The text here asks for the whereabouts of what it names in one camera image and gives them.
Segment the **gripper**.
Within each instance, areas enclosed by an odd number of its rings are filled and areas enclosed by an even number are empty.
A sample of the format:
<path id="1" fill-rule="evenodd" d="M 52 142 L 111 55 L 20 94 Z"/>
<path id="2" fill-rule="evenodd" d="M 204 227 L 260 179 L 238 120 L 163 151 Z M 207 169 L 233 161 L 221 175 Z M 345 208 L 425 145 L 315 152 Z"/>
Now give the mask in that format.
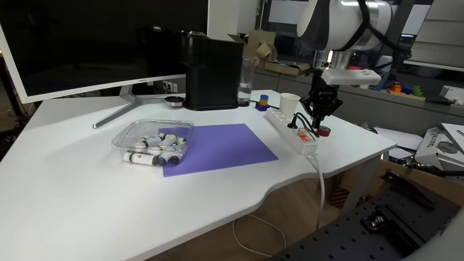
<path id="1" fill-rule="evenodd" d="M 313 70 L 311 99 L 307 97 L 299 100 L 303 109 L 311 117 L 311 126 L 313 128 L 319 128 L 325 117 L 332 115 L 343 104 L 343 101 L 340 99 L 332 100 L 332 97 L 337 97 L 340 85 L 327 84 L 322 79 L 322 74 L 325 71 L 320 69 Z"/>

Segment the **clear plastic container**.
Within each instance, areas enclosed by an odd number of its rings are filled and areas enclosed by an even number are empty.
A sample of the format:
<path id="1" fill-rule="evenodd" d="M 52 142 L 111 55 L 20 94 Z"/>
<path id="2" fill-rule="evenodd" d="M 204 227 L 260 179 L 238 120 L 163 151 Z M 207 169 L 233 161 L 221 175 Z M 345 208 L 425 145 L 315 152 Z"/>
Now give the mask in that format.
<path id="1" fill-rule="evenodd" d="M 141 137 L 157 136 L 159 133 L 174 134 L 187 139 L 187 149 L 194 132 L 194 124 L 190 121 L 179 120 L 138 120 L 131 123 L 116 135 L 111 145 L 113 149 L 121 152 L 121 155 L 130 149 Z"/>

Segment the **open cardboard box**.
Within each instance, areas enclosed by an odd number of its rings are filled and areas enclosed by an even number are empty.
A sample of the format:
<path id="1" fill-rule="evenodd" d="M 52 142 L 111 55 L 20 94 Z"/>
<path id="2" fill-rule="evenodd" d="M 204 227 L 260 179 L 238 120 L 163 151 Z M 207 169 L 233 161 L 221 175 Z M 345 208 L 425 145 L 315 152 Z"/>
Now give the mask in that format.
<path id="1" fill-rule="evenodd" d="M 267 62 L 277 59 L 277 48 L 274 46 L 275 32 L 250 30 L 248 41 L 239 35 L 228 34 L 235 42 L 243 43 L 243 56 L 256 59 L 256 67 L 264 69 Z"/>

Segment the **heap of small bottles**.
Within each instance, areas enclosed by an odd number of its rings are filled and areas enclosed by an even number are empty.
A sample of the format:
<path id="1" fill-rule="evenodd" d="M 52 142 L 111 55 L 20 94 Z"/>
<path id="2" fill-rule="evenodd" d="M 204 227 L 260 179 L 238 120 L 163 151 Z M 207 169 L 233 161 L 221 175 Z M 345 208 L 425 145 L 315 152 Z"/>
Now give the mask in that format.
<path id="1" fill-rule="evenodd" d="M 137 165 L 179 165 L 187 149 L 187 139 L 159 133 L 141 137 L 123 154 L 123 161 Z"/>

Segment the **white printed box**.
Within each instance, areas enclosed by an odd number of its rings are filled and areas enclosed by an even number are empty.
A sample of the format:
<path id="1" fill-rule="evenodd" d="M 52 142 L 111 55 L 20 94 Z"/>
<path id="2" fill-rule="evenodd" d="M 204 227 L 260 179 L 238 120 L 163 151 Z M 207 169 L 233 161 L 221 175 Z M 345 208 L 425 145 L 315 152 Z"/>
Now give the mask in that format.
<path id="1" fill-rule="evenodd" d="M 442 171 L 464 171 L 464 125 L 442 123 L 428 129 L 414 158 Z"/>

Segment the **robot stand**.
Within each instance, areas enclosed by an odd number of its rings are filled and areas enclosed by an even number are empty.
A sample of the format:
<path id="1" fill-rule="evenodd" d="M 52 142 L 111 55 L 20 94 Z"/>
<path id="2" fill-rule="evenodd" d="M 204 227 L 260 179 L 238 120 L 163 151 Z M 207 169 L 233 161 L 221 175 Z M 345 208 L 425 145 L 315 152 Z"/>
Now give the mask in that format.
<path id="1" fill-rule="evenodd" d="M 460 207 L 393 170 L 387 190 L 268 261 L 399 261 L 440 234 Z"/>

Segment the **row of colourful toys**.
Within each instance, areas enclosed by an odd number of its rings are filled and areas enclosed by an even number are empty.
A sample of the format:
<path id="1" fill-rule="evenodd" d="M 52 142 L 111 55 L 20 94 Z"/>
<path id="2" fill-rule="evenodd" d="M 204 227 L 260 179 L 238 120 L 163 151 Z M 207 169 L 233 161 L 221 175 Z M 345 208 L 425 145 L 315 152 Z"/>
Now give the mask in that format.
<path id="1" fill-rule="evenodd" d="M 394 82 L 387 87 L 387 93 L 411 99 L 424 100 L 425 96 L 420 86 Z"/>

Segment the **purple mat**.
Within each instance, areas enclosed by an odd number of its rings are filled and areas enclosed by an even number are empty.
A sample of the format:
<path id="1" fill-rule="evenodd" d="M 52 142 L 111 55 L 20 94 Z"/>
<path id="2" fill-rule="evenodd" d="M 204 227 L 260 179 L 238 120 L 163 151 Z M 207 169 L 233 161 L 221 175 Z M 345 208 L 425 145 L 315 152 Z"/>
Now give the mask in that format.
<path id="1" fill-rule="evenodd" d="M 164 177 L 277 161 L 246 124 L 196 126 L 179 164 L 163 167 Z"/>

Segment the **black coffee machine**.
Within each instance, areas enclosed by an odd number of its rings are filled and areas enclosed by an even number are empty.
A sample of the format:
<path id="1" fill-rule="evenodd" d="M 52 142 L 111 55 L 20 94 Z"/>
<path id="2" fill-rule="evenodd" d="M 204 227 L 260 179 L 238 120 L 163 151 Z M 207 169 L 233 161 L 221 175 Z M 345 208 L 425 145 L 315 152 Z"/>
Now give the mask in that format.
<path id="1" fill-rule="evenodd" d="M 245 41 L 218 40 L 201 32 L 180 38 L 179 61 L 186 67 L 183 107 L 193 111 L 236 109 Z"/>

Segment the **round metal drip tray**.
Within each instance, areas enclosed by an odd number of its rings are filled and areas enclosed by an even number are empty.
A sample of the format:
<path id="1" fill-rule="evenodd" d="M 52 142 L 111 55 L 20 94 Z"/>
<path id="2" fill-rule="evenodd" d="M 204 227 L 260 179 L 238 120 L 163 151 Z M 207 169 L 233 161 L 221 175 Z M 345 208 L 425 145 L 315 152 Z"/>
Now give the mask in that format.
<path id="1" fill-rule="evenodd" d="M 164 103 L 167 107 L 171 108 L 181 108 L 185 98 L 182 96 L 167 96 L 164 98 Z"/>

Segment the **white paper sheet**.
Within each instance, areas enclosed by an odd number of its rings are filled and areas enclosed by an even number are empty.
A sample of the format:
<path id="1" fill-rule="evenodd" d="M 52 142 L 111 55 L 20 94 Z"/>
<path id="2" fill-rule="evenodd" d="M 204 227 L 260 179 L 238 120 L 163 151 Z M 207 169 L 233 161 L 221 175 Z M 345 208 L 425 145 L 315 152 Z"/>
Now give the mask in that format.
<path id="1" fill-rule="evenodd" d="M 398 132 L 391 129 L 375 127 L 374 130 L 378 135 L 387 138 L 397 144 L 397 146 L 388 152 L 390 157 L 396 159 L 413 156 L 421 145 L 423 138 L 419 135 Z"/>

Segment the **white power strip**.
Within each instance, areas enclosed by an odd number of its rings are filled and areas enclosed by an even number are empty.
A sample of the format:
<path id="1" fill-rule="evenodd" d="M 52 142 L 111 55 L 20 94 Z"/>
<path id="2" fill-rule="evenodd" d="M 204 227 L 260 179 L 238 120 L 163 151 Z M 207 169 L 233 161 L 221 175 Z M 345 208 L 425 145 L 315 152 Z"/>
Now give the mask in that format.
<path id="1" fill-rule="evenodd" d="M 273 108 L 267 109 L 265 117 L 301 155 L 315 155 L 318 148 L 315 136 L 303 125 L 297 125 L 297 129 L 288 128 L 287 125 L 291 120 Z"/>

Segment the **white paper cup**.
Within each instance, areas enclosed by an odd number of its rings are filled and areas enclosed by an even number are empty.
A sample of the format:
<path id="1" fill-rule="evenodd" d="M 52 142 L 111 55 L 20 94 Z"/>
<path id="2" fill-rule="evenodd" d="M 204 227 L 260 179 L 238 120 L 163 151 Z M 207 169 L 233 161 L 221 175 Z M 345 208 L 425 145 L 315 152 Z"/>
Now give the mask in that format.
<path id="1" fill-rule="evenodd" d="M 300 101 L 300 96 L 295 94 L 282 93 L 280 94 L 280 112 L 285 115 L 288 119 L 292 119 L 294 116 L 297 104 Z"/>

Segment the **white curved monitor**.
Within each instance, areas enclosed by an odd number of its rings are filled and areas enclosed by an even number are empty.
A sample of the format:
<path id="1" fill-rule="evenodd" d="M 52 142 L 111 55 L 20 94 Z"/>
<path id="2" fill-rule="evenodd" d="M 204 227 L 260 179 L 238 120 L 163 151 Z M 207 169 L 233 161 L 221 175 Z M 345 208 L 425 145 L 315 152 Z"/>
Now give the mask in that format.
<path id="1" fill-rule="evenodd" d="M 207 33 L 211 0 L 0 0 L 0 50 L 20 101 L 175 82 L 175 39 Z"/>

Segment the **flat cardboard box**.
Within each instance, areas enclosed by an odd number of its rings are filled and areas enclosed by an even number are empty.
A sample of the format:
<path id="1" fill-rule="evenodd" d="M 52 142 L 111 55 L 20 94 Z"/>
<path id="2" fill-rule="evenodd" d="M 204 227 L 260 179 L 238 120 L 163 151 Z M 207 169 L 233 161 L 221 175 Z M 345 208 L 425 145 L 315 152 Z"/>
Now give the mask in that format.
<path id="1" fill-rule="evenodd" d="M 273 60 L 265 63 L 265 69 L 286 75 L 300 76 L 307 73 L 311 69 L 311 65 L 293 61 Z"/>

